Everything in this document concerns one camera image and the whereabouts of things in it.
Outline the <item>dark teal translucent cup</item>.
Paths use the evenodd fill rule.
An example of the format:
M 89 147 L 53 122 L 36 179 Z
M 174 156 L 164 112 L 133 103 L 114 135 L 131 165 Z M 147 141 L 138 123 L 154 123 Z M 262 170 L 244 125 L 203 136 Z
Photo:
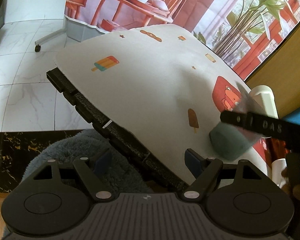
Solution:
M 245 88 L 240 83 L 236 83 L 236 85 L 242 97 L 235 106 L 234 112 L 264 114 L 264 109 L 249 95 Z M 209 138 L 217 158 L 234 161 L 258 142 L 261 135 L 231 124 L 219 122 L 210 131 Z

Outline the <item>small white plastic cup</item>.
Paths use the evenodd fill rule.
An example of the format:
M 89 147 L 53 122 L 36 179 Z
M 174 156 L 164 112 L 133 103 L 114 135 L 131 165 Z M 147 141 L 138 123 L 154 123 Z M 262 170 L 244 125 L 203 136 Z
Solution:
M 271 164 L 271 179 L 279 188 L 282 188 L 286 184 L 286 179 L 281 174 L 286 167 L 285 158 L 277 159 Z

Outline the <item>large white plastic cup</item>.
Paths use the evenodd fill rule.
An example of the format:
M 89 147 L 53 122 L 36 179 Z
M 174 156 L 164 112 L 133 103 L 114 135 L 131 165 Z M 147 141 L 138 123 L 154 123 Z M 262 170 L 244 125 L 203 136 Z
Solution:
M 254 87 L 249 95 L 262 107 L 265 115 L 278 119 L 273 91 L 266 85 Z

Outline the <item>printed room backdrop cloth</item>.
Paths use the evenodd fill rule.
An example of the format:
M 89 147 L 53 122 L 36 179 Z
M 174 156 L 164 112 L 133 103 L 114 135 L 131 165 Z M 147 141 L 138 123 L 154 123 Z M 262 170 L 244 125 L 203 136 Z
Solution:
M 246 78 L 300 22 L 300 0 L 66 0 L 65 15 L 101 32 L 173 23 Z

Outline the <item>fluffy grey-blue rug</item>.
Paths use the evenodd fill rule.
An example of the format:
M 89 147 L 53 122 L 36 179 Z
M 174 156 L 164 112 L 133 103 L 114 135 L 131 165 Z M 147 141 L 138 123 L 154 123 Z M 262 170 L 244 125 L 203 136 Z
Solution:
M 90 169 L 111 193 L 152 193 L 137 170 L 107 139 L 94 129 L 86 129 L 71 138 L 55 142 L 36 156 L 27 166 L 23 179 L 50 159 L 71 164 L 88 158 Z

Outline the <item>black folding table edge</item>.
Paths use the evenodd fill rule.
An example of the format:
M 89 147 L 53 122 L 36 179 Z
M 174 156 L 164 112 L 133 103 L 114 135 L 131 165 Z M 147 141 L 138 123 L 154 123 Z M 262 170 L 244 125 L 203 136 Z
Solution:
M 93 128 L 106 138 L 155 190 L 182 193 L 189 187 L 147 150 L 134 135 L 115 122 L 107 124 L 110 119 L 90 103 L 58 68 L 48 71 L 46 77 L 55 89 L 63 94 L 68 103 L 75 107 L 76 112 L 87 123 L 92 124 Z

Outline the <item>wooden cabinet panel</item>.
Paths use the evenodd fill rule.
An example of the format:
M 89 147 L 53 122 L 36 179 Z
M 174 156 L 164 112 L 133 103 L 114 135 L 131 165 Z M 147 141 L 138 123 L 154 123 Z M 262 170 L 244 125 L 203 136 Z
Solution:
M 300 22 L 245 83 L 270 87 L 281 118 L 300 107 Z

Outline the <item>white cartoon bear tablecloth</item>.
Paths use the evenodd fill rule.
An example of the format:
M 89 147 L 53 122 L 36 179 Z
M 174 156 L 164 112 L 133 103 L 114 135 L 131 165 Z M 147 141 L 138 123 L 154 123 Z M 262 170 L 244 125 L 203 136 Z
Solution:
M 212 157 L 209 133 L 241 91 L 254 90 L 189 31 L 162 24 L 114 31 L 59 51 L 58 69 L 109 120 L 181 180 L 191 148 Z

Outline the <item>white wheeled stand leg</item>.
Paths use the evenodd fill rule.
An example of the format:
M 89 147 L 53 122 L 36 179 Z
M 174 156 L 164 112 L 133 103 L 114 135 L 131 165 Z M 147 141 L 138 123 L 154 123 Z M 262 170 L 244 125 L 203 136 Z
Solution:
M 34 52 L 40 52 L 41 47 L 44 43 L 64 33 L 66 33 L 66 18 L 63 19 L 63 25 L 61 29 L 58 29 L 34 42 Z

